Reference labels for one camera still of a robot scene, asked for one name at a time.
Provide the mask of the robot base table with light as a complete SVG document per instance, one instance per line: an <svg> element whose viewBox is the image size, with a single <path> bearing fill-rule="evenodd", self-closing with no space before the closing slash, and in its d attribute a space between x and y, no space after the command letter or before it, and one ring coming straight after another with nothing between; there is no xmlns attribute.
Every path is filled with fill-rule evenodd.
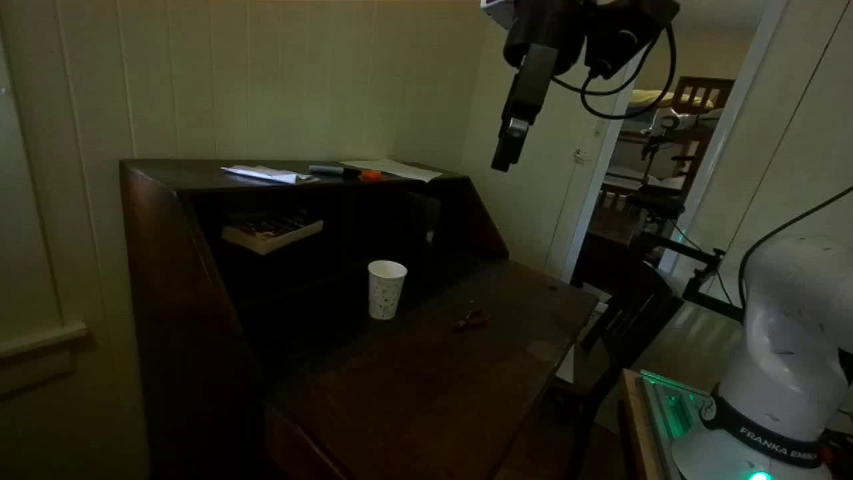
<svg viewBox="0 0 853 480"><path fill-rule="evenodd" d="M698 426L705 389L653 370L625 370L618 381L618 436L629 480L682 480L672 446Z"/></svg>

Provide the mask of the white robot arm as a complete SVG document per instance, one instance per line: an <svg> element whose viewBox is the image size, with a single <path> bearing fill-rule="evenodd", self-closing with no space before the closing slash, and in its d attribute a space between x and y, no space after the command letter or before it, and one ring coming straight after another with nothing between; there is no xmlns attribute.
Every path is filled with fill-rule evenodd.
<svg viewBox="0 0 853 480"><path fill-rule="evenodd" d="M850 393L850 0L768 0L742 110L693 228L734 246L745 334L698 422L682 480L833 480L818 437Z"/></svg>

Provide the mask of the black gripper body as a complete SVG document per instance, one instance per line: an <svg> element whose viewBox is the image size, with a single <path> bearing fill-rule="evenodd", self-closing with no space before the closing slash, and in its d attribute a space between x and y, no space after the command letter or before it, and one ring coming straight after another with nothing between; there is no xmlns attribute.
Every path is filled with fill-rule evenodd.
<svg viewBox="0 0 853 480"><path fill-rule="evenodd" d="M516 81L501 129L526 134L544 106L552 78L576 65L589 8L584 0L512 0L512 5L505 61L516 68Z"/></svg>

